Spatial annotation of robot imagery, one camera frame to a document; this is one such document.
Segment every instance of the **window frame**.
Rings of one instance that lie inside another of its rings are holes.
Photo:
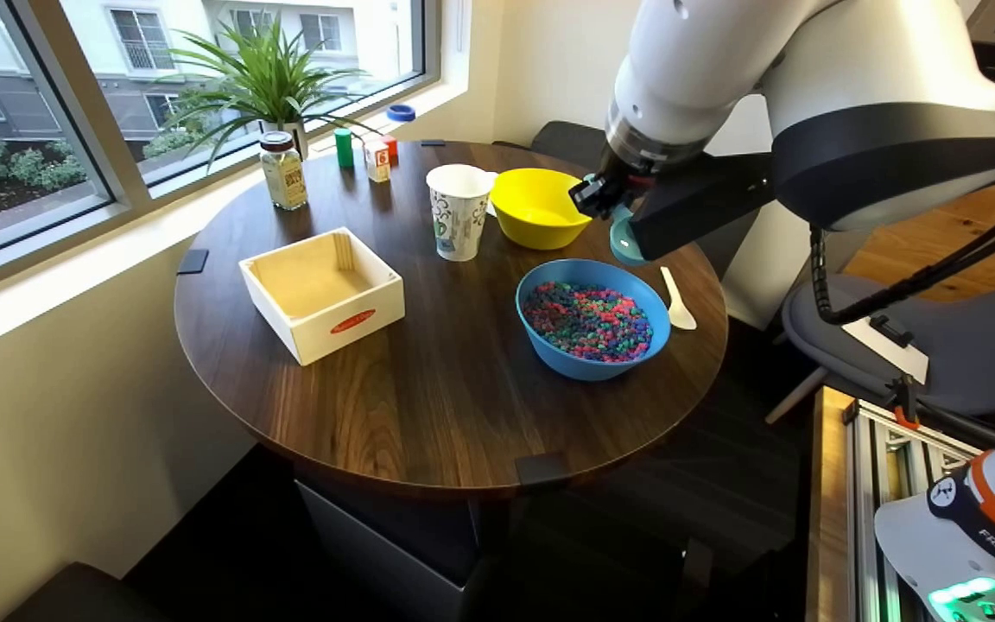
[[[405,98],[418,85],[440,81],[440,7],[441,0],[408,0],[413,11],[413,77],[367,100],[347,104],[345,114],[376,111],[380,104]],[[31,68],[31,81],[42,85],[43,107],[65,128],[65,141],[78,151],[85,181],[94,181],[97,196],[61,221],[43,221],[38,233],[11,237],[0,247],[0,280],[20,271],[31,271],[73,247],[99,237],[126,221],[147,217],[159,209],[179,205],[205,188],[230,175],[235,171],[255,165],[255,144],[245,144],[230,157],[222,157],[211,165],[193,165],[168,181],[145,181],[137,171],[107,100],[99,89],[89,60],[73,32],[61,0],[0,0],[0,20],[17,45],[17,57]]]

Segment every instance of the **yellow bowl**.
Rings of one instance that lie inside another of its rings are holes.
[[[526,248],[563,248],[595,217],[580,214],[566,190],[577,175],[558,171],[504,171],[492,181],[490,205],[506,243]]]

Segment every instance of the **blue bowl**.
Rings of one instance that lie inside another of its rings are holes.
[[[647,350],[632,361],[605,362],[605,361],[588,361],[588,355],[577,355],[577,353],[552,346],[541,331],[530,327],[530,323],[529,323],[530,312],[526,307],[529,293],[541,282],[605,286],[605,289],[615,289],[621,296],[632,296],[634,307],[643,312],[647,324],[650,324]],[[595,264],[595,259],[540,264],[534,271],[529,271],[522,278],[522,282],[516,289],[516,312],[519,312],[519,323],[522,323],[534,355],[548,371],[556,371],[558,376],[585,379],[585,385],[602,385],[602,379],[612,379],[612,376],[621,376],[621,372],[643,366],[647,361],[662,353],[662,346],[669,338],[669,319],[668,319],[662,296],[650,282],[643,282],[634,273],[617,271],[612,264]]]

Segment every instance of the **small bottle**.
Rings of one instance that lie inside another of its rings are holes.
[[[353,165],[355,165],[353,130],[347,130],[347,128],[335,128],[331,137],[335,137],[335,164],[337,164],[343,171],[353,171]]]
[[[418,114],[408,104],[391,104],[388,118],[392,122],[392,128],[402,128],[402,123],[413,122]],[[396,135],[392,135],[392,128],[388,130],[388,164],[391,165],[396,165]]]
[[[299,151],[294,144],[294,135],[286,130],[259,135],[259,164],[263,164],[270,205],[277,210],[307,209],[304,171],[299,171]]]
[[[391,181],[391,148],[388,141],[364,144],[367,157],[367,181],[388,185]]]

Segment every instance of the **window sill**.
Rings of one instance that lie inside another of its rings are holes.
[[[433,84],[405,98],[418,118],[456,100],[464,85]],[[311,157],[331,151],[331,137],[311,141]],[[126,273],[131,266],[193,237],[223,205],[259,185],[255,165],[241,165],[223,185],[206,185],[165,209],[156,209],[122,227],[78,243],[43,264],[0,280],[0,337],[68,303],[73,296]]]

